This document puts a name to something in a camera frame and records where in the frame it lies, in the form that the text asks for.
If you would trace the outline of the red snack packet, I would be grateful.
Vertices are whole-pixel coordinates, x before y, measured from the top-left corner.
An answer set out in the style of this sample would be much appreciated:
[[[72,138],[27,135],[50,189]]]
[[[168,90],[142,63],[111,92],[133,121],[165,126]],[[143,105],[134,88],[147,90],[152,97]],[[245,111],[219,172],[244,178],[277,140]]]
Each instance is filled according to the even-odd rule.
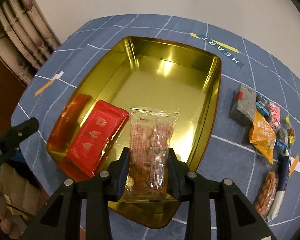
[[[99,100],[78,130],[66,157],[92,178],[107,147],[128,117],[126,110]]]

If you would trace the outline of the clear peanut snack packet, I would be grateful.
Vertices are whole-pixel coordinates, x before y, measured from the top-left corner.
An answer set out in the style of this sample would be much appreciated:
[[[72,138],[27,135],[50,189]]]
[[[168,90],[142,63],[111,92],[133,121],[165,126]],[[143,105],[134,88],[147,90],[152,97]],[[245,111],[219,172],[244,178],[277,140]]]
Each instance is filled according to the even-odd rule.
[[[168,154],[178,110],[129,109],[129,171],[124,197],[129,201],[159,201],[167,194]]]

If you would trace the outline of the orange nut snack packet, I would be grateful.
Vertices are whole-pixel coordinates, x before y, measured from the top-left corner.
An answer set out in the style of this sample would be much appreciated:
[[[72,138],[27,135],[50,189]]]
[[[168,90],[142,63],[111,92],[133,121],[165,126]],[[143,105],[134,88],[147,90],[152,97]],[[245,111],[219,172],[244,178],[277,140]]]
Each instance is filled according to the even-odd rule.
[[[273,151],[276,142],[275,132],[267,120],[258,112],[255,113],[253,124],[249,131],[249,142],[271,164],[273,164]]]

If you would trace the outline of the pink patterned candy packet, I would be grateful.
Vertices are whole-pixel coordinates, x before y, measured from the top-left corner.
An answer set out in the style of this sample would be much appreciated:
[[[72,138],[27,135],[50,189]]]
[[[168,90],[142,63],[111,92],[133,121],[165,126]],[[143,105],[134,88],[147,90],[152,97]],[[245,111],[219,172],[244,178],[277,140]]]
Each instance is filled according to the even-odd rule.
[[[277,132],[281,128],[280,108],[275,103],[269,101],[268,111],[269,111],[268,123],[270,124],[274,132]]]

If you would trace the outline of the gold and red toffee tin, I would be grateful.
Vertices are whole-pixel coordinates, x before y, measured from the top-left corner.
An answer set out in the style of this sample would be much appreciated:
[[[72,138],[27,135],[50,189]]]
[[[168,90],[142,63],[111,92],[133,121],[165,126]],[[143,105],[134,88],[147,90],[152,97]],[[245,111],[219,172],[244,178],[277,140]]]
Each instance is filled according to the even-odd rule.
[[[47,152],[74,181],[88,176],[68,149],[99,100],[128,110],[150,107],[180,111],[172,148],[180,161],[198,170],[215,122],[221,59],[172,41],[129,36],[110,49],[74,91],[47,141]]]

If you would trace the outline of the blue-edged dark sesame candy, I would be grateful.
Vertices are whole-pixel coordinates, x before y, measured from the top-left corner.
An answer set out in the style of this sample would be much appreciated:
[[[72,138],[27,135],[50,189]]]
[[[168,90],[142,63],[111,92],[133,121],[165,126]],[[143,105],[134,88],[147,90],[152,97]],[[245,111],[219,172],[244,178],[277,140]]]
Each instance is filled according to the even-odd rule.
[[[288,147],[288,145],[289,145],[289,142],[288,142],[288,132],[283,127],[281,127],[277,131],[277,133],[276,133],[276,139],[277,139],[277,141],[281,142],[282,144],[284,144],[285,146]]]

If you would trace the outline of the clear fried snack packet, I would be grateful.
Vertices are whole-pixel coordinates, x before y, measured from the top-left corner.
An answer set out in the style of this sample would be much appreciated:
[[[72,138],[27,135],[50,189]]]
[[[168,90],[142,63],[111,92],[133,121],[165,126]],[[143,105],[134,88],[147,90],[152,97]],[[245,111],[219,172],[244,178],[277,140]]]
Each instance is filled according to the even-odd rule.
[[[258,192],[254,207],[258,214],[266,220],[276,195],[279,176],[275,170],[271,170],[265,176]]]

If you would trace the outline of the blue chocolate candy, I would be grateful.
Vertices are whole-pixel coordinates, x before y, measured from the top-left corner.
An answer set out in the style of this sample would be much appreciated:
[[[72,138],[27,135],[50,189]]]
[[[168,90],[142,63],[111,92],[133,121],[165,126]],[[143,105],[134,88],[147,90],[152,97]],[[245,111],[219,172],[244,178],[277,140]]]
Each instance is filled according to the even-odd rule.
[[[263,117],[268,117],[267,100],[259,93],[256,93],[256,109]]]

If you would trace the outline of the blue grid tablecloth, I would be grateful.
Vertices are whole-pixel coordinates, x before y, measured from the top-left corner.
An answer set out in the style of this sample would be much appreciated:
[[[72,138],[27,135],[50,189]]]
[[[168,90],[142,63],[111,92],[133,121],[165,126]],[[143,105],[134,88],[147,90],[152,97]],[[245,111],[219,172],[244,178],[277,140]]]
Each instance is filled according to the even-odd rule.
[[[221,91],[212,137],[199,172],[205,178],[232,179],[254,201],[268,163],[249,143],[247,131],[230,119],[234,90],[243,83],[278,104],[296,132],[290,150],[300,159],[300,80],[280,60],[256,44],[217,26],[186,18],[129,14],[91,20],[57,49],[34,77],[12,117],[17,125],[38,119],[39,131],[21,144],[30,168],[48,194],[65,176],[49,157],[46,143],[70,95],[121,38],[136,35],[177,41],[207,50],[222,60]],[[278,239],[292,239],[300,227],[300,164],[290,177],[279,215],[270,224]]]

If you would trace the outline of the beige patterned curtain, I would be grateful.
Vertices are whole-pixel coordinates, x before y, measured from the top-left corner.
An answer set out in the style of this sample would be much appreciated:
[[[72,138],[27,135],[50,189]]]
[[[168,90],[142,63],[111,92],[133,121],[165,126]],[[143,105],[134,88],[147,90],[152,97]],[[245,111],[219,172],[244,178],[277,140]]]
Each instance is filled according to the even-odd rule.
[[[35,0],[0,0],[0,60],[23,85],[59,46]]]

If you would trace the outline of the grey sesame bar packet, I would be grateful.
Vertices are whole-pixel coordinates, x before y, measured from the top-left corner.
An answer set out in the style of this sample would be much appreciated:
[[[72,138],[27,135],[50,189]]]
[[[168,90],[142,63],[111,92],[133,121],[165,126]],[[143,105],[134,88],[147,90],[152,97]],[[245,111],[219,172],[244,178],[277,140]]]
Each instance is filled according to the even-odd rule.
[[[230,118],[244,127],[250,126],[256,112],[256,92],[245,84],[240,83],[235,90],[230,109]]]

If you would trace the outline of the yellow-edged date candy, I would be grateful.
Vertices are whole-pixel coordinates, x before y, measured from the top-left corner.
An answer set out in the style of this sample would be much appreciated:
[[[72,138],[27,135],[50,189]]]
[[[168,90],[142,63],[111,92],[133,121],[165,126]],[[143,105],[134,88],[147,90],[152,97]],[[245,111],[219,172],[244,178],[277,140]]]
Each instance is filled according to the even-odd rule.
[[[286,116],[285,123],[286,123],[286,128],[287,128],[286,130],[288,133],[288,143],[290,146],[292,146],[295,142],[296,133],[295,133],[294,127],[292,126],[292,124],[290,122],[289,116]]]

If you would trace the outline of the navy soda cracker packet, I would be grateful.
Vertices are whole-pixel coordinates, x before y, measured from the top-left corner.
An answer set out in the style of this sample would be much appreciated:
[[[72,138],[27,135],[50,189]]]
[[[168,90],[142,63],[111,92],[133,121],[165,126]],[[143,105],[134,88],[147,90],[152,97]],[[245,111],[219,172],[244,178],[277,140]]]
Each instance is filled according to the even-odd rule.
[[[275,198],[272,203],[272,206],[270,208],[270,211],[267,215],[267,222],[271,222],[279,214],[279,210],[282,205],[283,198],[285,196],[287,183],[288,183],[290,166],[291,166],[291,161],[290,161],[289,150],[288,150],[288,148],[285,148],[284,152],[283,152],[281,166],[279,169],[279,181],[278,181],[278,185],[276,188],[276,194],[275,194]]]

